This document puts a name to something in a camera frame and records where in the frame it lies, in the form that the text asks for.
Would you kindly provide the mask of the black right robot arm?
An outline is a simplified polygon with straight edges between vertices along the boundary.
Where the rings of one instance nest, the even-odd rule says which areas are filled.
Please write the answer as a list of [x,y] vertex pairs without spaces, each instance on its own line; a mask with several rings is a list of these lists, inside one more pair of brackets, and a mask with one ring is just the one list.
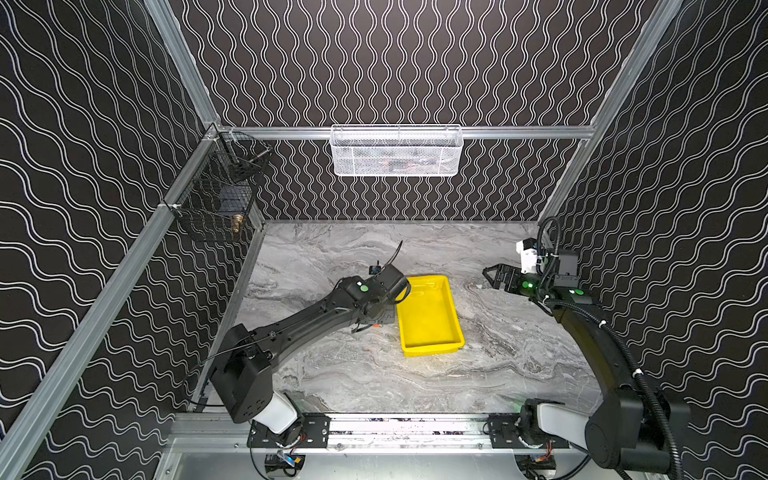
[[683,478],[689,405],[652,381],[589,292],[565,276],[525,273],[508,264],[486,267],[482,274],[492,288],[523,296],[550,314],[575,340],[601,390],[601,403],[591,414],[556,401],[526,400],[511,428],[518,441],[529,447],[567,442],[621,475]]

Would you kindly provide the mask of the orange black handled screwdriver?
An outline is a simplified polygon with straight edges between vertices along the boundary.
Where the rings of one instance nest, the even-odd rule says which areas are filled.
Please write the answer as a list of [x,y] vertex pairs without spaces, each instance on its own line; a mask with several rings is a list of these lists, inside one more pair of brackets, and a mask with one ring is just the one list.
[[351,330],[351,334],[361,333],[363,331],[369,330],[371,328],[381,328],[382,324],[364,324],[364,325],[358,325],[355,328]]

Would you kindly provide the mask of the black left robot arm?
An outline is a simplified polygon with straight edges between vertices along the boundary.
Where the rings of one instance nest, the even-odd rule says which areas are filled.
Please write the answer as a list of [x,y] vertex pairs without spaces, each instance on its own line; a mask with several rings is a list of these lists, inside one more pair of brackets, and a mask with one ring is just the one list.
[[235,424],[255,421],[282,435],[300,414],[273,387],[273,373],[300,349],[350,326],[372,324],[410,292],[405,274],[385,264],[368,278],[344,277],[330,293],[274,323],[231,327],[211,359],[208,380]]

